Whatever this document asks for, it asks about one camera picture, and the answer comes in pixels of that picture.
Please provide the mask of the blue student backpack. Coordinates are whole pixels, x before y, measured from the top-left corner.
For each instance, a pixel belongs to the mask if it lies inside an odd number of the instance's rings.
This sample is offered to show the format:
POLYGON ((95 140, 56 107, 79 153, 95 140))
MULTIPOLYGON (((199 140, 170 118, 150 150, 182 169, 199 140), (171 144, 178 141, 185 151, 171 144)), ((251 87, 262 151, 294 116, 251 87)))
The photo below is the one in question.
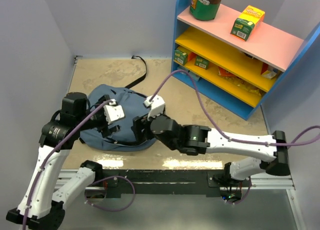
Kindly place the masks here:
POLYGON ((79 138, 82 144, 105 152, 136 152, 145 150, 156 142, 155 138, 147 139, 144 134, 137 138, 132 130, 134 118, 146 115, 148 110, 143 104, 147 96, 131 88, 141 83, 146 76, 147 72, 125 87, 101 84, 91 91, 88 95, 91 105, 97 104, 101 97, 108 95, 123 107, 125 118, 111 124, 112 128, 117 126, 118 131, 105 138, 97 129, 83 130, 79 138))

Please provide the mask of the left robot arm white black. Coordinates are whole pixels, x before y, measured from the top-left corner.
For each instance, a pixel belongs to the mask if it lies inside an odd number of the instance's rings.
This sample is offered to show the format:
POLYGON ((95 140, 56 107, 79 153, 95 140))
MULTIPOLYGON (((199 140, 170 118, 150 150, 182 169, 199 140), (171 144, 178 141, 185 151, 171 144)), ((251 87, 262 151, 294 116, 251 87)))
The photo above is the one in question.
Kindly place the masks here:
POLYGON ((85 161, 75 177, 59 190, 55 189, 62 166, 85 130, 98 129, 103 135, 112 122, 110 111, 117 101, 107 95, 91 105, 86 94, 68 93, 57 110, 41 129, 36 165, 19 205, 10 209, 5 219, 26 230, 57 230, 66 214, 68 204, 91 184, 99 186, 104 180, 102 166, 85 161))

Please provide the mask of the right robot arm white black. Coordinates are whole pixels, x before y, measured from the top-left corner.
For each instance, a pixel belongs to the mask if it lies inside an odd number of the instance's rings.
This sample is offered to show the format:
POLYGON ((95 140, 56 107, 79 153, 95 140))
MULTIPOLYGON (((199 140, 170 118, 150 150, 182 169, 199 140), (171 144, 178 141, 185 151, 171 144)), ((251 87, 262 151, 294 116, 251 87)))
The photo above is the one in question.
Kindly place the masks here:
POLYGON ((285 134, 271 135, 229 133, 223 137, 218 130, 203 125, 180 125, 165 114, 156 117, 135 117, 131 127, 138 140, 157 139, 172 151, 188 156, 227 153, 244 156, 228 162, 215 181, 233 187, 260 173, 286 177, 291 174, 285 134))

